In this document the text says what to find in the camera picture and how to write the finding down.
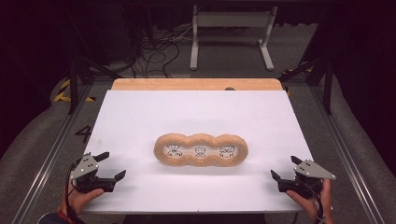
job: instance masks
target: dark floor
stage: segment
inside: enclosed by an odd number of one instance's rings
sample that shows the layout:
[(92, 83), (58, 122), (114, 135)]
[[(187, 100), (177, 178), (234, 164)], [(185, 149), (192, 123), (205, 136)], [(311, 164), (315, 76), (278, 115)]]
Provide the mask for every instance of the dark floor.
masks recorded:
[[(304, 53), (316, 26), (275, 27), (268, 45), (275, 71), (265, 69), (256, 39), (259, 31), (248, 29), (236, 35), (224, 30), (209, 30), (201, 35), (198, 70), (191, 71), (191, 42), (177, 43), (179, 55), (166, 66), (172, 77), (279, 77), (294, 68)], [(177, 54), (175, 46), (163, 51), (167, 60)], [(150, 70), (162, 70), (150, 63)], [(121, 73), (132, 77), (131, 70)], [(163, 77), (162, 72), (146, 73)], [(381, 160), (374, 145), (355, 120), (335, 79), (332, 87), (332, 115), (321, 106), (322, 85), (307, 87), (305, 74), (284, 83), (290, 88), (290, 102), (314, 160), (337, 175), (332, 182), (332, 203), (336, 223), (396, 223), (396, 179)], [(51, 100), (63, 84), (54, 87)], [(84, 136), (76, 132), (93, 127), (111, 80), (98, 76), (91, 86), (80, 86), (81, 97), (96, 97), (83, 102), (68, 115), (70, 103), (53, 102), (52, 107), (34, 119), (15, 139), (0, 160), (0, 218), (2, 223), (37, 223), (54, 212), (69, 164), (85, 150)], [(81, 215), (87, 223), (119, 223), (124, 215)], [(207, 215), (207, 216), (131, 216), (125, 223), (292, 223), (294, 214)], [(299, 213), (297, 223), (308, 223)]]

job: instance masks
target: white board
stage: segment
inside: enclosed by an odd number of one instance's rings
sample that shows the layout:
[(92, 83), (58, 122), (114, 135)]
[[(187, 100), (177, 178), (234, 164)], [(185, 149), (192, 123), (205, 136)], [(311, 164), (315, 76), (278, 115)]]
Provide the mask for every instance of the white board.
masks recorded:
[[(154, 156), (165, 133), (236, 134), (249, 153), (235, 167), (171, 167)], [(284, 91), (108, 91), (86, 148), (98, 176), (126, 176), (87, 213), (258, 213), (301, 208), (277, 190), (270, 170), (292, 179), (312, 156)]]

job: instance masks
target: human hand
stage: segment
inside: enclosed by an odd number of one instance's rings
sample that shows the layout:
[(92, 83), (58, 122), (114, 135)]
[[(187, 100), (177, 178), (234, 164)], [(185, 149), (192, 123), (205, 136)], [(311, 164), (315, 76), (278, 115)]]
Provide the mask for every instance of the human hand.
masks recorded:
[[(330, 191), (330, 179), (323, 179), (323, 189), (320, 193), (320, 201), (323, 206), (323, 215), (326, 217), (326, 223), (333, 224), (334, 221), (332, 219), (332, 197)], [(318, 217), (318, 209), (315, 205), (315, 199), (305, 199), (304, 197), (292, 190), (287, 190), (286, 194), (289, 195), (289, 197), (291, 197), (295, 202), (297, 202), (297, 204), (299, 204), (305, 210), (312, 222), (315, 223)]]
[[(88, 202), (92, 201), (93, 199), (95, 199), (105, 193), (105, 191), (103, 189), (94, 189), (88, 193), (80, 193), (75, 189), (75, 187), (72, 185), (71, 181), (69, 181), (68, 190), (69, 190), (69, 192), (68, 192), (69, 205), (76, 211), (77, 215), (82, 212), (82, 210), (84, 209), (85, 205)], [(64, 199), (65, 192), (66, 192), (66, 189), (64, 188), (64, 194), (63, 194), (62, 203), (61, 203), (61, 210), (65, 215), (67, 215), (66, 201)]]

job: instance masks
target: wooden peanut-shaped board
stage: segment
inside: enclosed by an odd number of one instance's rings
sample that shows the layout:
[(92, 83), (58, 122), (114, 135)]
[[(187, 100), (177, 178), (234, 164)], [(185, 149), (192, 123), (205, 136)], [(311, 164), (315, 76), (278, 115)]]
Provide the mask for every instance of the wooden peanut-shaped board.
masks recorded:
[(155, 157), (170, 166), (235, 166), (245, 160), (248, 145), (237, 135), (168, 133), (157, 139)]

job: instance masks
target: dark background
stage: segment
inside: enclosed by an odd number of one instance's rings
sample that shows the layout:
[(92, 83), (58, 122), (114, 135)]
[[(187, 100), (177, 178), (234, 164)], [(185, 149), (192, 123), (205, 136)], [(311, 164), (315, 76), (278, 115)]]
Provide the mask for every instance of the dark background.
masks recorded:
[[(191, 6), (127, 6), (120, 13), (118, 5), (55, 3), (0, 3), (0, 157), (23, 127), (50, 106), (50, 93), (68, 75), (73, 55), (100, 64), (131, 60), (139, 53), (147, 18), (171, 30), (191, 22), (192, 13)], [(355, 117), (396, 175), (395, 9), (370, 0), (332, 11), (329, 27), (316, 34), (305, 59), (322, 55), (337, 30), (343, 31), (332, 55), (334, 73)], [(276, 23), (310, 24), (324, 15), (323, 7), (280, 7)]]

